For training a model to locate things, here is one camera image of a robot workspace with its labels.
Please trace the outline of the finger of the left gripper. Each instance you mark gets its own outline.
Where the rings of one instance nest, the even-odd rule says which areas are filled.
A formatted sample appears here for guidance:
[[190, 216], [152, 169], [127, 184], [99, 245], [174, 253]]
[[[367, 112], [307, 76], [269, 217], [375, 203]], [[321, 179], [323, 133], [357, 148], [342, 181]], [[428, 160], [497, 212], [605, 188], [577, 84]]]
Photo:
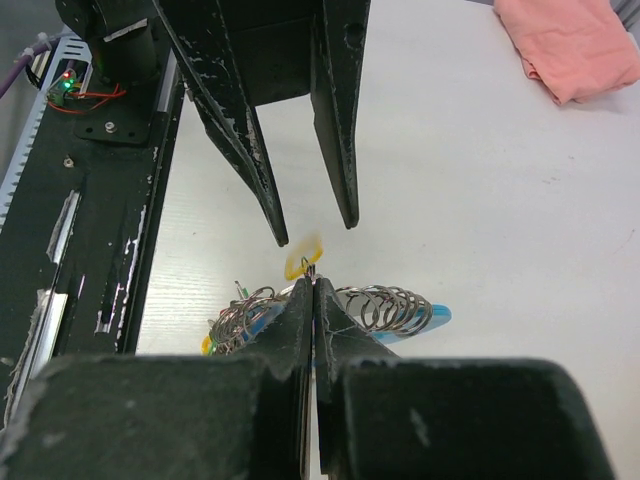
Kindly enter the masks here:
[[208, 137], [256, 197], [277, 245], [286, 245], [275, 177], [220, 3], [156, 1], [154, 6]]
[[359, 222], [355, 132], [371, 3], [316, 1], [310, 96], [314, 128], [344, 225]]

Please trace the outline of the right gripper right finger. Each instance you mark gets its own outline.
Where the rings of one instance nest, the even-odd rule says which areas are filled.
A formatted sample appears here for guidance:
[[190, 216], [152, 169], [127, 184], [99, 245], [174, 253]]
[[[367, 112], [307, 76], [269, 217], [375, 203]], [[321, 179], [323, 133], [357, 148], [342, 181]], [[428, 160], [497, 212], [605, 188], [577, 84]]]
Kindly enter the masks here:
[[611, 479], [577, 384], [531, 358], [402, 358], [314, 286], [321, 471], [332, 479]]

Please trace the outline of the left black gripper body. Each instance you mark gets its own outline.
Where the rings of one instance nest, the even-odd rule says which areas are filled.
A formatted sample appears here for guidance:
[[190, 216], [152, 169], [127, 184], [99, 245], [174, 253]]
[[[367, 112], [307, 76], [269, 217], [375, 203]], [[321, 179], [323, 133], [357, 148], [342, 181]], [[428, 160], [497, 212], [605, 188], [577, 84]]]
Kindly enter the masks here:
[[310, 93], [318, 1], [221, 0], [219, 6], [251, 106]]

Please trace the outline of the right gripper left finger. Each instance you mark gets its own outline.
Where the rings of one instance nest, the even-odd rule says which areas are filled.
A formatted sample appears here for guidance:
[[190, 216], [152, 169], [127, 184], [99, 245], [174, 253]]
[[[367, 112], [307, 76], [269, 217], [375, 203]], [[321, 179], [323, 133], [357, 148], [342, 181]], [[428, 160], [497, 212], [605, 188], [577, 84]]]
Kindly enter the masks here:
[[63, 356], [1, 440], [5, 479], [305, 479], [313, 287], [228, 356]]

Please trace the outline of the metal key organizer with keys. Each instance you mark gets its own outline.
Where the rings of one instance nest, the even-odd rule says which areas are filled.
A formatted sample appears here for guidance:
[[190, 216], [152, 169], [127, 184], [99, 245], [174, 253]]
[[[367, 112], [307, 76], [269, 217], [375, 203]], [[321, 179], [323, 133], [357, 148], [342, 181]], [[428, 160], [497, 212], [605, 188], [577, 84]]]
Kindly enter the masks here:
[[[293, 292], [271, 286], [253, 292], [237, 284], [238, 297], [208, 321], [201, 342], [205, 356], [227, 355], [264, 330], [283, 312]], [[423, 296], [398, 286], [353, 286], [336, 290], [347, 314], [377, 341], [392, 344], [444, 326], [452, 319], [449, 307], [433, 304]]]

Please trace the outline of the key with yellow tag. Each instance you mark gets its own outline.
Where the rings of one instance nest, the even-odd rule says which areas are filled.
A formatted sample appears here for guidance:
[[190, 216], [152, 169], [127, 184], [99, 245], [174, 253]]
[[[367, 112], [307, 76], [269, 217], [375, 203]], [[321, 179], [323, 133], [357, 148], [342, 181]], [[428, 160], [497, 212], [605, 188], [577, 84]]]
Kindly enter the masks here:
[[284, 266], [284, 277], [288, 281], [296, 280], [306, 274], [324, 254], [322, 237], [313, 232], [303, 238], [289, 253]]

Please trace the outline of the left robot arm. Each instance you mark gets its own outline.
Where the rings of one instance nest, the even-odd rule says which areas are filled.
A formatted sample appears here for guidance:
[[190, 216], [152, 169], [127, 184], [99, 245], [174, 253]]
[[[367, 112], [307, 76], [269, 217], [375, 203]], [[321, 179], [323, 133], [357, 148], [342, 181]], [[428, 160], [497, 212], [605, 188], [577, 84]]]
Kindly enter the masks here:
[[143, 84], [158, 71], [153, 29], [169, 37], [210, 140], [255, 195], [276, 242], [288, 233], [257, 108], [309, 96], [347, 228], [359, 221], [355, 127], [366, 1], [60, 1], [102, 80]]

